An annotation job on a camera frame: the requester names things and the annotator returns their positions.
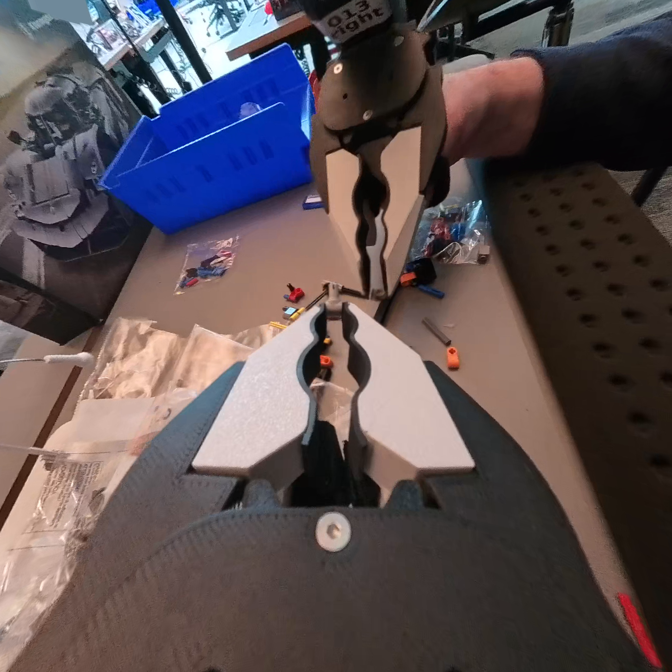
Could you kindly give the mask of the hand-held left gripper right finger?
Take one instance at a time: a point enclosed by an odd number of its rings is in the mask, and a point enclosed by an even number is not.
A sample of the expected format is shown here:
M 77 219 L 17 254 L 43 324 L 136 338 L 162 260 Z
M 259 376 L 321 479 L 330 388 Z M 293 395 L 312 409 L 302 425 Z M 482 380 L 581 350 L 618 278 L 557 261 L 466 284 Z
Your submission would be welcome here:
M 420 355 L 354 304 L 342 305 L 348 371 L 357 382 L 348 449 L 356 478 L 379 489 L 469 474 L 475 460 Z

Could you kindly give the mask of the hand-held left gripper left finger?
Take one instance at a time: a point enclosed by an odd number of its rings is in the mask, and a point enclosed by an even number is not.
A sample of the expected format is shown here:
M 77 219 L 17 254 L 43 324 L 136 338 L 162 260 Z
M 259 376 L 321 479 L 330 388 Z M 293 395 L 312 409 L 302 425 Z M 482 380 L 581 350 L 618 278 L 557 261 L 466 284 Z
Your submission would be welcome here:
M 317 420 L 310 385 L 323 338 L 319 305 L 248 355 L 191 462 L 195 475 L 267 481 L 292 503 Z

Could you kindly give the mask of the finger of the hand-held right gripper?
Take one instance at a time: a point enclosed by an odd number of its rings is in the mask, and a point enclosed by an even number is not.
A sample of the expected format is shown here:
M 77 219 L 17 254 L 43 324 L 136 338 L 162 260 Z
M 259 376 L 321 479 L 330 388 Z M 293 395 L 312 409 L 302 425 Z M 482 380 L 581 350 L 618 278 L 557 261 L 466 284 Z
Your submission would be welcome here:
M 368 224 L 356 199 L 361 161 L 352 153 L 328 153 L 325 167 L 329 220 L 351 274 L 352 288 L 368 297 L 370 262 L 365 250 Z
M 383 300 L 395 289 L 421 218 L 421 129 L 399 132 L 382 150 L 387 204 L 374 218 L 375 240 L 367 248 L 369 298 Z

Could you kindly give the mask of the person's right forearm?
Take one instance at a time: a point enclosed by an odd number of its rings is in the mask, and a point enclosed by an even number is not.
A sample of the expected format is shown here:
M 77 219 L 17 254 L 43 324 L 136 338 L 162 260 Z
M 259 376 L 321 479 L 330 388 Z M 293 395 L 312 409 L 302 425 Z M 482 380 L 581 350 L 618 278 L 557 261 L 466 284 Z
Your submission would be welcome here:
M 671 14 L 595 42 L 520 49 L 541 67 L 540 116 L 523 156 L 550 167 L 671 166 Z

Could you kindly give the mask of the bag red blue lego pieces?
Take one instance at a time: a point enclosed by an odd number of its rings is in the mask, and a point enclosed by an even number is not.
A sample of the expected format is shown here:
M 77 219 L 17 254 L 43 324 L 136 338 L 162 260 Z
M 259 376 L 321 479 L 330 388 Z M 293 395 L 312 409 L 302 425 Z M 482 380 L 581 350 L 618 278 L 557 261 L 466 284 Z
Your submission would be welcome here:
M 444 265 L 486 265 L 491 258 L 490 222 L 482 200 L 452 200 L 425 211 L 419 255 Z

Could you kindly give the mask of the dark grey lego axle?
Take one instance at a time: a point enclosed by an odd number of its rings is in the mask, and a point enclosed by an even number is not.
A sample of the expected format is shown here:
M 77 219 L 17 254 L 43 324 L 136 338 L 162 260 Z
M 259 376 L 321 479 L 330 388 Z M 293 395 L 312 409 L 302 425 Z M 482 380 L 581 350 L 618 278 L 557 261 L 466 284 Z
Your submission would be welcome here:
M 436 337 L 446 348 L 450 348 L 452 341 L 445 334 L 438 325 L 436 325 L 430 318 L 424 317 L 421 320 L 422 325 L 434 336 Z

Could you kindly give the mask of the small bag blue lego pieces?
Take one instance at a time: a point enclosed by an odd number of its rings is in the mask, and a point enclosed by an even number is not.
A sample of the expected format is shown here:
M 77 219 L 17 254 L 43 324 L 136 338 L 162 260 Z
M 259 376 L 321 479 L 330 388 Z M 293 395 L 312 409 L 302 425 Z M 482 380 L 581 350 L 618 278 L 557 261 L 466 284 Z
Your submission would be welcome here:
M 233 265 L 239 250 L 240 236 L 189 243 L 180 276 L 173 294 L 179 296 L 190 289 L 224 277 Z

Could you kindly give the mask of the dark printed lego box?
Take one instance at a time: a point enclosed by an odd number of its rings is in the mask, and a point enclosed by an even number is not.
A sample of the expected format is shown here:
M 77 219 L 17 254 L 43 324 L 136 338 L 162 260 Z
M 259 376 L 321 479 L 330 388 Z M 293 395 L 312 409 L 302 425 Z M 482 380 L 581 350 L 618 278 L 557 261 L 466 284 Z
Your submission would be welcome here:
M 71 24 L 1 2 L 1 322 L 104 323 L 151 231 L 102 178 L 140 114 Z

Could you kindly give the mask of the person's right hand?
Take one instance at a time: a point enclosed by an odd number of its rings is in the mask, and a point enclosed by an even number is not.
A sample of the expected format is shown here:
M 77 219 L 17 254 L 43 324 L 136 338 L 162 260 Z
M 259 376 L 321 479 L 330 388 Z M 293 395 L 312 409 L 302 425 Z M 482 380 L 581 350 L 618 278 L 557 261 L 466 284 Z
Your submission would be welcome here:
M 443 155 L 451 165 L 516 156 L 538 124 L 544 74 L 535 59 L 521 56 L 451 73 L 442 90 L 448 127 Z

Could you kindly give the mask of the pile of clear plastic bags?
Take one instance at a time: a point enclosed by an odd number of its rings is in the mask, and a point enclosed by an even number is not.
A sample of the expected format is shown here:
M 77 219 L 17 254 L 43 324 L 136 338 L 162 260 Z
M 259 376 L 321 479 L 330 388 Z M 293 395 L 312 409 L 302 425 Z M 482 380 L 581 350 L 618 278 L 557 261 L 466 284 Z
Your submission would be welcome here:
M 1 533 L 1 670 L 68 583 L 77 556 L 143 449 L 258 341 L 195 325 L 180 337 L 118 318 L 70 421 L 46 442 Z

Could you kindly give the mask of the blue plastic bin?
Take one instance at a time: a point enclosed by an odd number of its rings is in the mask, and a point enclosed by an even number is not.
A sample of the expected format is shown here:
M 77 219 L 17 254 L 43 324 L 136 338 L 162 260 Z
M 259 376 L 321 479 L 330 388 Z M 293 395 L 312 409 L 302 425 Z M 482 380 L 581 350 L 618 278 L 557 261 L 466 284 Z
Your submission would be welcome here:
M 281 44 L 141 117 L 99 184 L 172 234 L 310 183 L 314 113 Z

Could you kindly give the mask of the dark perforated board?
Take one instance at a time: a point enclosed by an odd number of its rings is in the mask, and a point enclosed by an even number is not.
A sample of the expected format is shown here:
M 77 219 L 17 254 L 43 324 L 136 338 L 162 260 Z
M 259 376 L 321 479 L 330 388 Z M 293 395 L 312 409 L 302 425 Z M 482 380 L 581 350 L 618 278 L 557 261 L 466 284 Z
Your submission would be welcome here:
M 671 666 L 671 247 L 584 164 L 475 178 L 660 659 Z

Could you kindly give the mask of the wooden desk black frame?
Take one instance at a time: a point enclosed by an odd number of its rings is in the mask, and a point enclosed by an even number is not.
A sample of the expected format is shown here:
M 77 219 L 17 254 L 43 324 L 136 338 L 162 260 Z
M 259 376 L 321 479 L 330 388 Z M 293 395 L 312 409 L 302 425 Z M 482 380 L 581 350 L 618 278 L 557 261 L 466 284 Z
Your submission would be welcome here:
M 313 28 L 304 12 L 294 13 L 277 20 L 266 14 L 264 7 L 253 7 L 245 16 L 237 31 L 227 38 L 224 52 L 230 61 L 243 56 L 256 56 L 279 44 L 308 43 L 309 30 Z

